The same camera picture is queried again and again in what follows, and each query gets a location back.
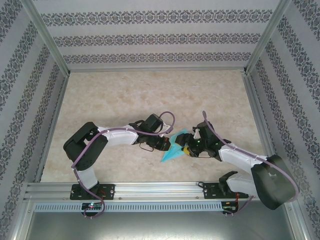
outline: marble floor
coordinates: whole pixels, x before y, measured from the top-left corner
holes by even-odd
[[[150,114],[175,114],[171,134],[203,121],[241,148],[263,154],[240,71],[133,71],[71,73],[54,131],[42,182],[75,182],[64,143],[86,122],[121,127]],[[164,115],[171,123],[170,115]],[[161,162],[164,152],[138,145],[105,148],[94,168],[101,182],[217,181],[235,166],[186,155]]]

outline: cable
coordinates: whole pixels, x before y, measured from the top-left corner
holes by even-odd
[[[254,197],[255,196],[251,196],[250,199],[248,201],[246,201],[245,204],[237,212],[235,212],[233,215],[238,214],[241,211],[243,211],[245,208],[247,208],[249,203],[251,203],[252,199],[254,199]]]
[[[76,169],[76,165],[77,163],[80,161],[80,159],[83,157],[83,155],[86,153],[86,151],[88,150],[88,148],[91,146],[91,144],[102,134],[104,133],[108,133],[108,132],[111,132],[111,131],[116,131],[116,130],[126,130],[128,132],[133,132],[133,133],[139,133],[139,134],[145,134],[145,135],[149,135],[149,136],[159,136],[159,135],[162,135],[162,134],[168,134],[170,133],[173,129],[174,129],[174,125],[176,123],[176,117],[175,115],[170,112],[170,111],[164,111],[163,113],[160,114],[160,118],[161,116],[163,116],[164,114],[170,114],[172,116],[172,124],[171,126],[169,127],[168,130],[164,131],[164,132],[158,132],[158,133],[151,133],[151,132],[144,132],[144,131],[139,131],[139,130],[135,130],[135,129],[129,129],[129,128],[125,128],[125,127],[115,127],[115,128],[110,128],[110,129],[106,129],[106,130],[103,130],[101,132],[99,132],[97,135],[95,135],[90,142],[88,142],[88,144],[86,145],[86,147],[83,149],[83,151],[80,153],[80,155],[76,158],[76,160],[74,161],[74,163],[71,165],[71,168],[73,169],[73,172],[74,172],[74,175],[76,177],[76,180],[79,182],[80,186],[90,195],[92,195],[93,197],[95,197],[96,199],[100,200],[103,207],[102,207],[102,210],[100,212],[98,212],[96,215],[94,216],[87,216],[86,215],[86,209],[84,210],[83,212],[83,215],[85,218],[90,218],[90,219],[93,219],[93,218],[96,218],[98,216],[100,216],[101,214],[104,213],[105,209],[106,209],[106,204],[105,202],[103,201],[103,199],[99,196],[97,196],[96,194],[94,194],[92,191],[90,191],[89,189],[87,189],[85,187],[85,185],[83,184],[83,182],[80,180],[79,178],[79,175],[78,175],[78,171]]]
[[[146,148],[143,148],[143,147],[141,147],[141,143],[139,144],[139,147],[140,147],[141,149],[145,150],[145,151],[148,151],[148,152],[153,152],[153,151],[155,150],[154,148],[152,148],[152,150],[148,150],[148,149],[146,149]]]
[[[135,121],[134,123],[138,125],[138,124],[141,124],[143,122],[144,122],[143,120],[139,120],[139,121]]]
[[[269,165],[271,168],[274,168],[276,169],[277,171],[279,171],[281,174],[283,174],[289,181],[290,183],[293,185],[294,187],[294,191],[295,191],[295,195],[293,198],[291,198],[288,202],[293,202],[295,200],[298,199],[299,197],[299,189],[298,189],[298,186],[297,184],[295,183],[295,181],[285,172],[283,171],[281,168],[279,168],[278,166],[272,164],[271,162],[268,162],[267,160],[264,160],[263,158],[261,157],[258,157],[256,154],[253,154],[252,152],[248,152],[248,151],[245,151],[245,150],[242,150],[240,148],[237,148],[235,146],[232,146],[230,144],[228,144],[226,141],[224,141],[217,133],[216,131],[212,128],[211,124],[209,124],[208,120],[207,120],[207,114],[205,111],[202,111],[202,115],[203,115],[203,118],[204,118],[204,121],[205,123],[208,125],[209,129],[213,132],[213,134],[224,144],[226,145],[227,147],[229,147],[230,149],[232,150],[235,150],[235,151],[238,151],[242,154],[245,154],[251,158],[254,158],[254,159],[257,159],[267,165]]]
[[[198,182],[198,186],[199,186],[200,188],[202,188],[202,189],[204,188],[204,184],[205,184],[205,183],[204,183],[203,181]]]
[[[239,207],[239,193],[235,194],[236,208]]]
[[[102,195],[102,200],[103,200],[104,197],[106,196],[106,193],[105,193],[104,191],[102,191],[102,190],[98,191],[98,193],[102,193],[102,194],[103,194],[103,195]]]

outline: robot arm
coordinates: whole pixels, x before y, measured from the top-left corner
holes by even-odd
[[[183,133],[175,140],[175,143],[182,146],[187,155],[197,158],[200,153],[207,152],[211,158],[233,164],[246,172],[246,174],[242,174],[231,171],[222,176],[219,179],[219,187],[223,193],[245,193],[259,197],[261,202],[272,210],[295,196],[296,190],[286,176],[257,159],[261,158],[279,167],[292,178],[281,157],[277,155],[271,157],[249,156],[245,150],[226,139],[224,139],[224,142],[227,143],[225,145],[210,130],[205,121],[192,129],[194,134]]]
[[[87,146],[85,141],[91,141],[94,136],[104,131],[95,141],[92,142],[80,161],[75,165],[78,178],[82,184],[91,191],[99,184],[95,175],[93,165],[102,150],[107,147],[120,144],[142,144],[146,143],[152,150],[160,151],[169,150],[171,144],[169,138],[162,135],[146,135],[145,133],[166,132],[171,126],[165,124],[162,119],[156,114],[150,115],[147,120],[139,120],[134,123],[129,123],[123,127],[117,127],[117,130],[108,131],[106,127],[98,127],[93,122],[84,124],[64,145],[63,149],[68,158],[73,162]]]

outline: patterned wallpaper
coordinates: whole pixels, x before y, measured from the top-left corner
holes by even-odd
[[[245,67],[279,0],[35,0],[71,70]]]
[[[65,77],[18,0],[0,2],[0,240],[39,170]]]
[[[320,239],[319,23],[319,1],[292,1],[251,73],[273,146],[299,184],[311,239]]]

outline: blue plastic object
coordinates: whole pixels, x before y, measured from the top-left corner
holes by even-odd
[[[176,138],[178,135],[180,134],[186,134],[187,133],[187,130],[186,129],[183,129],[182,131],[176,133],[175,135],[173,135],[172,137],[170,137],[170,143],[171,143],[171,147],[168,151],[166,151],[164,153],[164,156],[161,160],[161,162],[165,162],[167,160],[170,160],[170,159],[174,159],[174,158],[177,158],[183,154],[185,154],[181,149],[182,147],[178,144],[175,143],[176,141]]]

